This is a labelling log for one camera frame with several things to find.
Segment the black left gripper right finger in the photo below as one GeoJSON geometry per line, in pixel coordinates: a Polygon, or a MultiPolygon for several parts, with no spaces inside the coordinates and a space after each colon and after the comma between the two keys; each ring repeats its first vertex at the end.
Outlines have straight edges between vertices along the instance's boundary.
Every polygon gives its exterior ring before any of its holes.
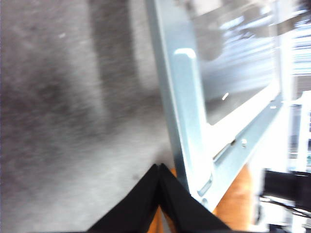
{"type": "Polygon", "coordinates": [[[160,206],[177,231],[231,231],[231,229],[194,199],[170,170],[158,168],[160,206]]]}

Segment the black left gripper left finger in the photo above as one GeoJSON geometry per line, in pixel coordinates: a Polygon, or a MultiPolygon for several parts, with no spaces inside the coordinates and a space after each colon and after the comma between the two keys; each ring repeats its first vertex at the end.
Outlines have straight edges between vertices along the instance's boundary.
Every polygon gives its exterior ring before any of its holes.
{"type": "Polygon", "coordinates": [[[158,166],[152,165],[134,188],[89,231],[147,231],[158,207],[158,166]]]}

